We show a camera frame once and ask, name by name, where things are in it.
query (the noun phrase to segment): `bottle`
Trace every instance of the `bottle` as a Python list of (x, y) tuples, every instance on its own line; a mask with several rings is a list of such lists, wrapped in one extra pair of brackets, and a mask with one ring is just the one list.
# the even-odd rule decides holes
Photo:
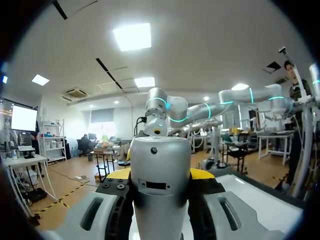
[(16, 150), (13, 150), (12, 159), (14, 159), (14, 160), (18, 159), (18, 155), (16, 153)]

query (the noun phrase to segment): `metal shelving unit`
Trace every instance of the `metal shelving unit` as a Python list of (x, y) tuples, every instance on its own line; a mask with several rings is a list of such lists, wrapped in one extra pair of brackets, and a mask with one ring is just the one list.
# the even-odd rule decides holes
[[(46, 121), (44, 120), (41, 122), (40, 129), (40, 133), (43, 134), (43, 136), (40, 137), (40, 145), (43, 156), (47, 159), (47, 163), (62, 159), (67, 161), (65, 146), (65, 120), (59, 119), (56, 121), (56, 124), (47, 124), (45, 122)], [(47, 132), (50, 132), (55, 136), (44, 136)], [(56, 139), (62, 139), (62, 147), (46, 148), (46, 143), (51, 143), (51, 140)]]

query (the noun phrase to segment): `ceiling vent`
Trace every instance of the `ceiling vent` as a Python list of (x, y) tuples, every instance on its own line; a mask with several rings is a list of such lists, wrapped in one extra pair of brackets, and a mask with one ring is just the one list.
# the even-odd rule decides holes
[(288, 80), (289, 80), (289, 78), (287, 78), (286, 76), (282, 76), (282, 77), (279, 77), (276, 80), (274, 80), (274, 83), (275, 84), (283, 84)]
[(79, 87), (74, 87), (69, 89), (68, 91), (65, 92), (65, 95), (67, 97), (75, 98), (75, 99), (82, 99), (88, 96), (88, 94), (80, 89)]
[(266, 66), (262, 70), (267, 72), (268, 74), (272, 74), (275, 71), (279, 70), (280, 68), (281, 68), (281, 66), (277, 62), (273, 61), (272, 63), (270, 63), (268, 66)]
[(68, 97), (66, 97), (66, 96), (61, 96), (64, 100), (67, 100), (67, 101), (69, 101), (69, 102), (72, 102), (72, 100), (70, 99), (70, 98), (68, 98)]

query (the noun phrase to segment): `robot camera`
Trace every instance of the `robot camera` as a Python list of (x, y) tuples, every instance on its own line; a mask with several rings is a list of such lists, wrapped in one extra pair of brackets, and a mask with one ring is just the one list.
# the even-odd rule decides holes
[(280, 48), (279, 50), (278, 50), (278, 53), (280, 53), (280, 54), (286, 54), (286, 47), (285, 46), (283, 46), (282, 48)]

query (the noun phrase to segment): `window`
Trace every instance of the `window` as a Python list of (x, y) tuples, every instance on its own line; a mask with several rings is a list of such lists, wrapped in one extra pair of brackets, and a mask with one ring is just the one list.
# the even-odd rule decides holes
[(116, 125), (113, 121), (91, 123), (89, 133), (96, 134), (97, 139), (102, 139), (102, 135), (110, 139), (116, 135)]

